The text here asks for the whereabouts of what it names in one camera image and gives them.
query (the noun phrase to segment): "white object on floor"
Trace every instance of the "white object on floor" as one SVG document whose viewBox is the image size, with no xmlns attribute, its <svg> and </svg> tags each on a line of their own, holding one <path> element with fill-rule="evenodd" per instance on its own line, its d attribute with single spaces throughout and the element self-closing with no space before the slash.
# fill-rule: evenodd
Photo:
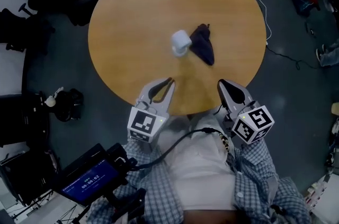
<svg viewBox="0 0 339 224">
<path fill-rule="evenodd" d="M 47 105 L 48 107 L 53 107 L 53 106 L 55 106 L 55 104 L 57 103 L 57 101 L 54 99 L 54 97 L 53 97 L 52 95 L 50 95 L 50 96 L 45 100 L 44 103 L 46 103 L 46 105 Z"/>
<path fill-rule="evenodd" d="M 322 222 L 337 224 L 339 222 L 339 176 L 332 174 L 324 194 L 321 196 L 312 213 Z"/>
<path fill-rule="evenodd" d="M 179 30 L 172 35 L 172 51 L 176 57 L 184 56 L 192 41 L 185 30 Z"/>
</svg>

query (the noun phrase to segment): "checkered shirt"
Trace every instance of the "checkered shirt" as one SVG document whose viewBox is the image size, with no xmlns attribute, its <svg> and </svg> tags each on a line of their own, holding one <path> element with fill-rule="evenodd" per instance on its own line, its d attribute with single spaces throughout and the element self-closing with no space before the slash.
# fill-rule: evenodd
<svg viewBox="0 0 339 224">
<path fill-rule="evenodd" d="M 150 163 L 160 156 L 158 149 L 151 154 L 143 153 L 140 142 L 134 140 L 130 140 L 124 148 L 128 157 L 134 157 L 139 165 Z M 276 174 L 263 139 L 241 149 L 233 147 L 227 163 L 236 175 L 234 205 L 246 213 L 252 224 L 311 223 L 305 201 L 293 181 L 290 178 L 280 179 Z M 136 188 L 146 189 L 144 218 L 149 224 L 183 222 L 183 210 L 165 162 L 147 170 L 130 172 L 127 180 L 129 184 L 119 187 L 114 194 L 121 198 L 134 194 Z M 271 208 L 273 204 L 282 208 L 284 216 Z M 114 209 L 108 201 L 99 198 L 90 208 L 87 223 L 111 224 L 113 214 Z"/>
</svg>

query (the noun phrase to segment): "table top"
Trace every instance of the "table top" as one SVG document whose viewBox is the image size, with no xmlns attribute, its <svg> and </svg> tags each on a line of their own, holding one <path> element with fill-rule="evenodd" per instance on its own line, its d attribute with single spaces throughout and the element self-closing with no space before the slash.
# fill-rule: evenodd
<svg viewBox="0 0 339 224">
<path fill-rule="evenodd" d="M 201 23 L 210 24 L 213 66 L 190 51 L 181 58 L 172 53 L 172 34 L 191 34 Z M 247 86 L 260 67 L 265 44 L 256 0 L 99 0 L 88 32 L 97 73 L 130 104 L 147 83 L 174 78 L 170 114 L 194 114 L 220 105 L 220 79 Z"/>
</svg>

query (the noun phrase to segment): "dark blue towel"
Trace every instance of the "dark blue towel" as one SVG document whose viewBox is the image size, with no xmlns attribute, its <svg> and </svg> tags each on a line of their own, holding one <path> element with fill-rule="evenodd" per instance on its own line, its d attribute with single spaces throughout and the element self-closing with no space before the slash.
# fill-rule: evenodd
<svg viewBox="0 0 339 224">
<path fill-rule="evenodd" d="M 210 42 L 209 24 L 200 24 L 191 34 L 192 45 L 190 50 L 200 57 L 207 65 L 214 64 L 214 52 Z"/>
</svg>

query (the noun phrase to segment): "small display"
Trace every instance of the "small display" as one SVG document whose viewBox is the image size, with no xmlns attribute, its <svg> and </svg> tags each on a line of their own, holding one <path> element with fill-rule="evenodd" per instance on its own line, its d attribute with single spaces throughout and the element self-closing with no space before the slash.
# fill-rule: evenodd
<svg viewBox="0 0 339 224">
<path fill-rule="evenodd" d="M 104 159 L 65 187 L 63 192 L 82 202 L 106 186 L 117 175 L 118 172 Z"/>
</svg>

